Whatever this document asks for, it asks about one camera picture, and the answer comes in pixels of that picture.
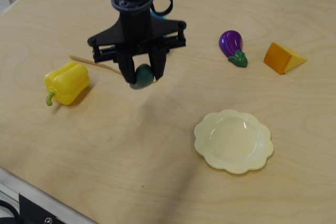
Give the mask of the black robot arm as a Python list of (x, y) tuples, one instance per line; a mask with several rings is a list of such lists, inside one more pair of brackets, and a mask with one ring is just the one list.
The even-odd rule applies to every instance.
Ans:
[(146, 87), (163, 76), (170, 50), (186, 45), (186, 23), (163, 19), (173, 6), (157, 12), (153, 0), (111, 0), (111, 4), (119, 11), (117, 22), (88, 39), (94, 61), (112, 60), (131, 87)]

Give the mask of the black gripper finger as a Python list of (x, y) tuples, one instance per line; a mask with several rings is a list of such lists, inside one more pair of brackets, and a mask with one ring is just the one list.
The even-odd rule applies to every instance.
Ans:
[(117, 62), (125, 81), (130, 84), (135, 84), (136, 76), (133, 57), (131, 55), (118, 54)]
[(149, 52), (150, 66), (156, 81), (164, 74), (166, 55), (169, 52), (166, 47), (152, 47)]

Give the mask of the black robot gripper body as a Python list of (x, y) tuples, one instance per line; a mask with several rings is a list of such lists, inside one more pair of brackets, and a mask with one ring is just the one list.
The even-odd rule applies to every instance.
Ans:
[(127, 56), (149, 54), (163, 48), (184, 47), (186, 22), (161, 19), (149, 11), (129, 15), (121, 13), (117, 22), (110, 28), (88, 39), (92, 47), (94, 62), (112, 60), (117, 62), (117, 54)]

